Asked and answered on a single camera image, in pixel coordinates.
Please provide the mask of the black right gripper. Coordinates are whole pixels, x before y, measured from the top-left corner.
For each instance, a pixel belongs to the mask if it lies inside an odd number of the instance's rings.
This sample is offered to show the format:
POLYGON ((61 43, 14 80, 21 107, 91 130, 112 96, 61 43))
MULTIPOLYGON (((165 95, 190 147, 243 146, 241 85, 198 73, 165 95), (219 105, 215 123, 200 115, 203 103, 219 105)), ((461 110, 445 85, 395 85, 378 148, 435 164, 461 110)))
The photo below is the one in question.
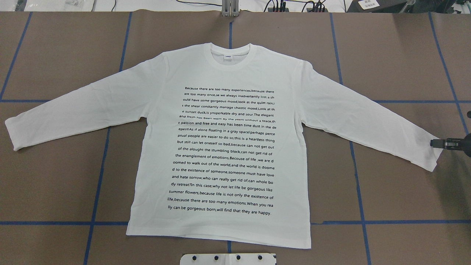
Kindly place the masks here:
POLYGON ((463 151, 468 157, 471 157, 471 134, 466 135, 464 139, 432 139, 430 146, 437 149, 455 149, 463 151))

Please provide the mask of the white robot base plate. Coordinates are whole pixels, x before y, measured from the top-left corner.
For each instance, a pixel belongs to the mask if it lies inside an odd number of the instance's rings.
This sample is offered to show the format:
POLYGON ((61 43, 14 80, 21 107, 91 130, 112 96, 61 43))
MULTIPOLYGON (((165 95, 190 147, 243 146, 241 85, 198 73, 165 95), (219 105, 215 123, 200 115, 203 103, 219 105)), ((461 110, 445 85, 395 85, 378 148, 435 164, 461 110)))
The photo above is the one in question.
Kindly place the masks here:
POLYGON ((180 265, 276 265, 273 253, 185 254, 180 265))

